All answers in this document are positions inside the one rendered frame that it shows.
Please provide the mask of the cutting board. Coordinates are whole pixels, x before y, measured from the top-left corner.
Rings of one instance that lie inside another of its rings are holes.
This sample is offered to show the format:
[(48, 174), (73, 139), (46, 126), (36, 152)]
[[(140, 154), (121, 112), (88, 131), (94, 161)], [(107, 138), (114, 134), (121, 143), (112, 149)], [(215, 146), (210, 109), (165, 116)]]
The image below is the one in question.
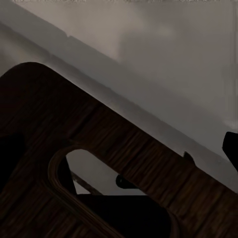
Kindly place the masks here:
[(53, 155), (81, 145), (178, 222), (179, 238), (238, 238), (238, 194), (48, 66), (0, 77), (0, 137), (26, 150), (0, 191), (0, 238), (114, 238), (48, 179)]

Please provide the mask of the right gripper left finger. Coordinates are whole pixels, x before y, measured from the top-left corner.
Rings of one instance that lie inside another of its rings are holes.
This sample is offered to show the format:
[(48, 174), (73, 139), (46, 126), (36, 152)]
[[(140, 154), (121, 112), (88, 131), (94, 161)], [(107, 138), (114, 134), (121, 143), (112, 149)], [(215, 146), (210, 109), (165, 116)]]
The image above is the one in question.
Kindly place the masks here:
[(26, 150), (23, 134), (0, 137), (0, 191)]

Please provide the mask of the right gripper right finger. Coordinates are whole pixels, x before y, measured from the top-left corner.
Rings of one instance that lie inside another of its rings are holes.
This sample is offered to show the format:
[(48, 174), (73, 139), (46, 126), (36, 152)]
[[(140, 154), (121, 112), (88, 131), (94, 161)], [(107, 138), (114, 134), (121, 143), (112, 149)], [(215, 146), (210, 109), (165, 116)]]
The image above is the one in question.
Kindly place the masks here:
[(238, 134), (227, 132), (222, 149), (238, 171)]

